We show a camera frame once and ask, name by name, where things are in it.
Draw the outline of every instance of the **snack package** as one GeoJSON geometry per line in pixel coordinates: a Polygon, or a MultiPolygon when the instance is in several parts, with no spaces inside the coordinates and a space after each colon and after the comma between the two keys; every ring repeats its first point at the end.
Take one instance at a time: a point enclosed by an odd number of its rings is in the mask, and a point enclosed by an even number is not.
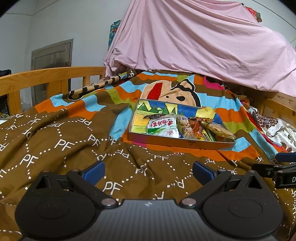
{"type": "Polygon", "coordinates": [[[143,117],[143,119],[158,119],[158,118],[164,118],[164,117],[171,117],[174,116],[175,114],[151,114],[151,115],[146,115],[143,117]]]}
{"type": "Polygon", "coordinates": [[[217,136],[220,137],[225,137],[225,138],[229,138],[234,140],[235,139],[235,134],[233,134],[232,132],[230,132],[229,130],[225,129],[223,126],[221,126],[220,124],[217,123],[206,123],[206,122],[202,122],[202,125],[205,128],[208,128],[209,130],[211,130],[213,133],[215,133],[217,136]]]}
{"type": "Polygon", "coordinates": [[[189,121],[204,121],[204,122],[213,122],[214,119],[211,118],[202,118],[202,117],[198,117],[198,116],[192,116],[190,118],[188,118],[189,121]]]}
{"type": "Polygon", "coordinates": [[[193,134],[200,141],[216,141],[214,140],[210,130],[208,128],[203,127],[200,119],[204,120],[206,118],[199,118],[199,117],[188,118],[189,124],[193,130],[193,134]]]}
{"type": "Polygon", "coordinates": [[[197,139],[193,133],[193,130],[189,124],[189,121],[184,115],[176,115],[177,126],[184,138],[197,139]]]}
{"type": "Polygon", "coordinates": [[[205,128],[205,131],[208,134],[208,136],[210,137],[211,141],[216,141],[214,134],[208,128],[205,128]]]}
{"type": "Polygon", "coordinates": [[[147,125],[147,134],[179,138],[175,117],[152,119],[147,125]]]}

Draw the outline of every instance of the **colorful striped blanket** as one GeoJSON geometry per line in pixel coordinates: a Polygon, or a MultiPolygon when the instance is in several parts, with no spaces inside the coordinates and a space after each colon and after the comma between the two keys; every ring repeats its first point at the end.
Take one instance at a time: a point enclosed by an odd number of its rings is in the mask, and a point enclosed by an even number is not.
{"type": "MultiPolygon", "coordinates": [[[[272,163],[285,149],[270,141],[238,96],[197,74],[131,70],[67,94],[53,96],[0,125],[0,240],[21,236],[14,220],[18,204],[42,170],[65,174],[97,160],[105,175],[96,187],[123,199],[176,199],[201,187],[195,161],[243,175],[254,163],[272,163]],[[199,150],[133,143],[128,139],[139,98],[211,107],[236,135],[232,150],[199,150]]],[[[285,219],[277,236],[294,231],[296,190],[275,190],[285,219]]]]}

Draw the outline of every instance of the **door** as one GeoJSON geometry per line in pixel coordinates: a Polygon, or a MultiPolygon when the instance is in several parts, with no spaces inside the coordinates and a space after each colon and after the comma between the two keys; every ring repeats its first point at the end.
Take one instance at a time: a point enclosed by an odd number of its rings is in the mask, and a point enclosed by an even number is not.
{"type": "MultiPolygon", "coordinates": [[[[69,39],[34,50],[31,58],[31,70],[71,66],[72,46],[73,39],[69,39]]],[[[47,84],[41,84],[31,87],[33,106],[46,100],[46,86],[47,84]]],[[[68,90],[70,89],[71,80],[68,81],[68,90]]]]}

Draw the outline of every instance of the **red fabric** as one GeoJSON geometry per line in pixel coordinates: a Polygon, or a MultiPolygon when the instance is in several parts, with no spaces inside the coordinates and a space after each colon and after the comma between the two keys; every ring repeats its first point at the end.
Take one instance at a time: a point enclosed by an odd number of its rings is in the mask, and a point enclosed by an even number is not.
{"type": "Polygon", "coordinates": [[[161,93],[161,89],[163,87],[162,83],[157,83],[153,86],[152,90],[149,92],[147,99],[148,100],[158,100],[160,93],[161,93]]]}
{"type": "Polygon", "coordinates": [[[249,120],[257,127],[257,129],[259,129],[260,131],[262,131],[261,126],[259,126],[257,124],[257,122],[254,120],[253,116],[248,111],[247,111],[247,115],[248,115],[249,120]]]}

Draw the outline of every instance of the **wooden bed railing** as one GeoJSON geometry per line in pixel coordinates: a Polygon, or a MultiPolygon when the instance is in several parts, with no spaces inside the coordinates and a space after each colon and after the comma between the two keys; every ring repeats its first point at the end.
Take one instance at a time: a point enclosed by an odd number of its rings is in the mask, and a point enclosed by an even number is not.
{"type": "Polygon", "coordinates": [[[243,87],[246,96],[252,97],[253,106],[260,115],[280,118],[296,127],[296,98],[280,93],[268,92],[243,87]]]}
{"type": "MultiPolygon", "coordinates": [[[[0,77],[0,96],[8,95],[8,106],[11,115],[22,112],[20,102],[20,90],[47,83],[46,96],[68,92],[68,79],[82,77],[82,86],[90,84],[90,77],[100,75],[105,77],[106,67],[61,67],[52,69],[32,70],[17,74],[0,77]]],[[[252,97],[254,106],[264,116],[282,118],[296,126],[296,98],[281,93],[258,91],[241,85],[229,83],[231,89],[244,89],[245,95],[252,97]]]]}
{"type": "Polygon", "coordinates": [[[20,101],[20,90],[45,84],[46,96],[68,92],[68,79],[83,77],[82,86],[90,84],[90,77],[100,75],[105,77],[106,67],[61,67],[51,69],[32,70],[17,74],[0,77],[0,96],[8,95],[8,106],[10,115],[22,112],[20,101]]]}

